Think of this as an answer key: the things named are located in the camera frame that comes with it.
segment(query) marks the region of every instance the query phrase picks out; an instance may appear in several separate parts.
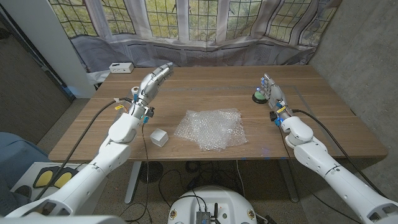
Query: green object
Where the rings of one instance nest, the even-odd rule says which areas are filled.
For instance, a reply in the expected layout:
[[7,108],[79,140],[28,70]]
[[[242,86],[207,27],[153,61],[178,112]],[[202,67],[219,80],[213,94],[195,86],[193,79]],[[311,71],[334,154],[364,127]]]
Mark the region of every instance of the green object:
[[265,100],[266,99],[259,91],[256,91],[254,93],[254,97],[256,97],[258,100]]

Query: curtain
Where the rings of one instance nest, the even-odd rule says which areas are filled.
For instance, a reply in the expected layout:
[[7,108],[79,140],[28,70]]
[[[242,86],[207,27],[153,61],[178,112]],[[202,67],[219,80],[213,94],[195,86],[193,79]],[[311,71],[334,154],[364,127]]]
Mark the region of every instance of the curtain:
[[303,65],[340,1],[49,0],[87,73],[135,67]]

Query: table leg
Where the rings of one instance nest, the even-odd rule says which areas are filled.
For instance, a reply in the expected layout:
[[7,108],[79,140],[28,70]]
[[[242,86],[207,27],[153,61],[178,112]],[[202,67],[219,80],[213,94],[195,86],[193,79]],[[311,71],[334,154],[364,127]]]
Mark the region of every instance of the table leg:
[[290,200],[293,203],[297,203],[300,201],[300,199],[297,193],[296,186],[294,184],[292,171],[290,170],[289,163],[287,159],[279,159],[278,162],[279,162],[280,171],[282,172],[282,175],[284,176],[285,179],[287,190],[289,191]]
[[138,174],[141,168],[141,161],[135,161],[132,163],[131,175],[129,180],[129,185],[127,186],[126,196],[124,198],[124,203],[132,203],[132,198],[136,191],[136,186],[138,184]]

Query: white power strip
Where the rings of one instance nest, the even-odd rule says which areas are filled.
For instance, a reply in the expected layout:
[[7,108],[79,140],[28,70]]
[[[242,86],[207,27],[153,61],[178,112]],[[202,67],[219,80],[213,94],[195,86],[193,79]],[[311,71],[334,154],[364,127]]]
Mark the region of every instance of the white power strip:
[[112,73],[131,73],[134,66],[132,63],[112,63],[109,69]]

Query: wooden table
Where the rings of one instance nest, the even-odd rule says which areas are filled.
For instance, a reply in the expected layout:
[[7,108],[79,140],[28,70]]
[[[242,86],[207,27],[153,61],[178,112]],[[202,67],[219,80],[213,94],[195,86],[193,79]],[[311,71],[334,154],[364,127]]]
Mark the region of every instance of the wooden table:
[[[136,68],[131,74],[110,74],[78,115],[68,131],[51,151],[53,161],[64,160],[93,115],[114,97],[125,97],[138,86],[153,68]],[[259,105],[251,97],[260,78],[268,73],[284,91],[292,109],[313,113],[334,134],[352,157],[384,157],[387,151],[326,81],[309,65],[258,67],[187,67],[174,68],[174,74],[163,83],[151,102],[155,116],[144,127],[149,160],[224,160],[283,159],[287,153],[278,128],[269,120],[268,105]],[[174,131],[187,110],[204,111],[237,108],[241,112],[248,142],[227,147],[221,152],[201,151],[194,142],[179,139]],[[78,146],[71,162],[90,161],[114,122],[114,106],[102,112]],[[325,132],[310,118],[299,114],[328,148],[333,157],[343,157]],[[155,128],[167,131],[164,147],[152,144],[149,135]],[[144,161],[141,132],[131,143],[130,160]]]

